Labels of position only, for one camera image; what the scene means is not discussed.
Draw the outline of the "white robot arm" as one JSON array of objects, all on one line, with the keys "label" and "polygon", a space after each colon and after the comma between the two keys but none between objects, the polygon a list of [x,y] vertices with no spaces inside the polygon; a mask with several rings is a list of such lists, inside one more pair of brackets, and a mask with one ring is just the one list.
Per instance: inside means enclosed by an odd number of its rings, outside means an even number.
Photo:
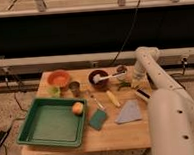
[{"label": "white robot arm", "polygon": [[147,101],[152,155],[194,155],[194,100],[159,66],[159,55],[156,47],[137,48],[131,83],[139,87],[148,74],[156,87]]}]

